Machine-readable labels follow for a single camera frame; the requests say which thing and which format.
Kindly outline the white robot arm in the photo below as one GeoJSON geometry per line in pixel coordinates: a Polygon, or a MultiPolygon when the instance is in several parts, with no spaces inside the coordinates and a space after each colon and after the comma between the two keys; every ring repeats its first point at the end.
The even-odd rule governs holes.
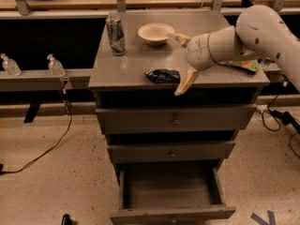
{"type": "Polygon", "coordinates": [[[300,91],[300,40],[277,12],[267,6],[246,8],[236,25],[211,34],[185,37],[171,34],[186,48],[190,68],[175,91],[180,96],[197,80],[203,70],[230,61],[250,61],[267,57],[300,91]]]}

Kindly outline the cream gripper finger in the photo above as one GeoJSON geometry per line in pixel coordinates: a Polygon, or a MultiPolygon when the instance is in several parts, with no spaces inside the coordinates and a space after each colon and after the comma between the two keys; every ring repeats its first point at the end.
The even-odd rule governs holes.
{"type": "Polygon", "coordinates": [[[186,91],[189,89],[189,87],[198,79],[200,75],[200,72],[196,70],[195,68],[189,68],[186,71],[186,77],[185,79],[179,83],[176,91],[174,94],[176,96],[181,96],[186,93],[186,91]]]}
{"type": "Polygon", "coordinates": [[[168,33],[167,36],[169,38],[174,39],[181,47],[186,48],[188,43],[190,42],[190,37],[183,35],[183,34],[178,34],[178,33],[168,33]]]}

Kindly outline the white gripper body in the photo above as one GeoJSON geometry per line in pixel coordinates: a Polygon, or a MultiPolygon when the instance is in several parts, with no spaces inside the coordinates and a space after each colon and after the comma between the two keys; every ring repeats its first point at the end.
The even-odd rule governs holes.
{"type": "Polygon", "coordinates": [[[193,37],[187,44],[187,62],[196,70],[207,70],[214,66],[214,62],[209,49],[209,34],[202,34],[193,37]]]}

